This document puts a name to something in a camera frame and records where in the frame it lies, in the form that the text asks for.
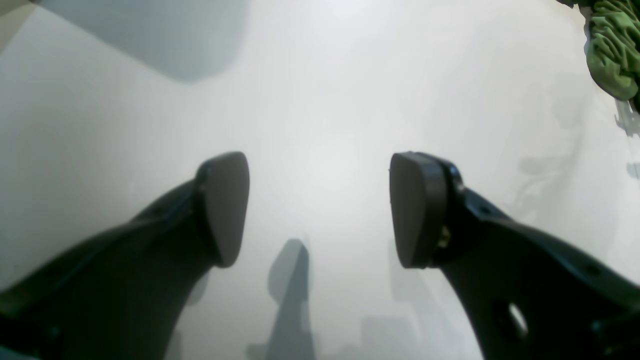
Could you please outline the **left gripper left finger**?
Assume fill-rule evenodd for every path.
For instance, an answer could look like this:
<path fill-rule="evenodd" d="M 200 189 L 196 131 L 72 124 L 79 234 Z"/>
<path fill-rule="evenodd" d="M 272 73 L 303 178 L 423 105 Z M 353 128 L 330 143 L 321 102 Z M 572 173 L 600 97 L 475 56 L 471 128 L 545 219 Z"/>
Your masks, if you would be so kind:
<path fill-rule="evenodd" d="M 227 152 L 130 221 L 1 292 L 1 347 L 37 360 L 162 360 L 192 289 L 242 248 L 249 162 Z"/>

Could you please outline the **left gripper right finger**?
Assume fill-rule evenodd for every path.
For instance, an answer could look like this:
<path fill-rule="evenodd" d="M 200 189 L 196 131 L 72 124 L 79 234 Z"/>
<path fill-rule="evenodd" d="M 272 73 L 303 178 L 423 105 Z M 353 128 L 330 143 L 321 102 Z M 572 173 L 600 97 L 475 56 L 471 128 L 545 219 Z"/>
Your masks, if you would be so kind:
<path fill-rule="evenodd" d="M 400 264 L 443 273 L 483 358 L 639 358 L 638 285 L 510 218 L 443 158 L 394 153 L 389 176 Z"/>

